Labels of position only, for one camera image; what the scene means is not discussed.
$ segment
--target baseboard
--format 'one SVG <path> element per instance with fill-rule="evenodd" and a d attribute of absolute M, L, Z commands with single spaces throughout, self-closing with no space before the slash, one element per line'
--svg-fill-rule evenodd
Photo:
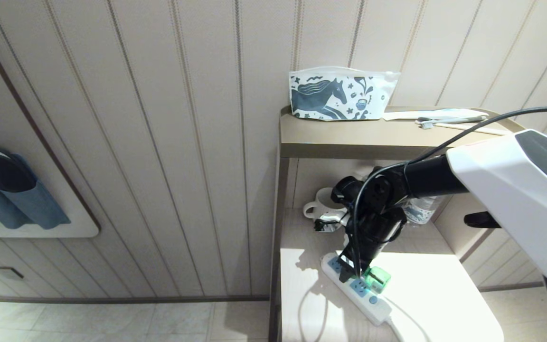
<path fill-rule="evenodd" d="M 491 292 L 491 291 L 504 291 L 504 290 L 518 290 L 519 288 L 532 288 L 532 287 L 541 287 L 543 282 L 526 282 L 523 284 L 512 284 L 512 285 L 496 285 L 496 286 L 485 286 L 479 287 L 480 292 Z"/>
<path fill-rule="evenodd" d="M 269 296 L 204 296 L 204 297 L 143 297 L 143 298 L 26 298 L 3 297 L 0 302 L 39 304 L 158 304 L 269 301 Z"/>

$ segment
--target power strip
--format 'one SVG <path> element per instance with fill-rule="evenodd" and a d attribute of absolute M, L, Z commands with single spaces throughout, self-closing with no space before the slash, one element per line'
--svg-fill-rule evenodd
<path fill-rule="evenodd" d="M 392 311 L 386 298 L 369 290 L 362 279 L 351 277 L 345 283 L 339 281 L 341 264 L 337 262 L 337 258 L 339 258 L 337 253 L 328 253 L 323 256 L 322 271 L 374 325 L 381 325 L 381 323 L 386 322 Z"/>

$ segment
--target mug handle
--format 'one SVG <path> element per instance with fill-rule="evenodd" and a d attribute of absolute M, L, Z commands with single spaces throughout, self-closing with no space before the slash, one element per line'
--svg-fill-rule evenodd
<path fill-rule="evenodd" d="M 318 202 L 309 202 L 308 204 L 305 204 L 303 206 L 303 216 L 307 217 L 308 219 L 315 219 L 315 215 L 313 213 L 308 213 L 308 210 L 317 206 Z"/>

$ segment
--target tile floor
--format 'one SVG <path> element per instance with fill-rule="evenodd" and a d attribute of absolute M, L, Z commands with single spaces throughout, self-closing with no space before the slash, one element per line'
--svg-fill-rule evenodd
<path fill-rule="evenodd" d="M 544 287 L 482 294 L 506 342 L 547 342 L 547 292 Z"/>
<path fill-rule="evenodd" d="M 547 342 L 545 288 L 485 292 L 506 342 Z M 265 342 L 268 302 L 0 303 L 0 342 Z"/>
<path fill-rule="evenodd" d="M 0 342 L 265 342 L 269 302 L 0 303 Z"/>

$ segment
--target plastic water bottle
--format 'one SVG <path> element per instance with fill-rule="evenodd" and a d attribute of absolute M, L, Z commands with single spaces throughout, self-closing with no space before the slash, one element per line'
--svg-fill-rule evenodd
<path fill-rule="evenodd" d="M 442 196 L 409 199 L 402 207 L 404 214 L 406 214 L 406 225 L 404 227 L 419 227 L 428 223 L 442 201 Z"/>

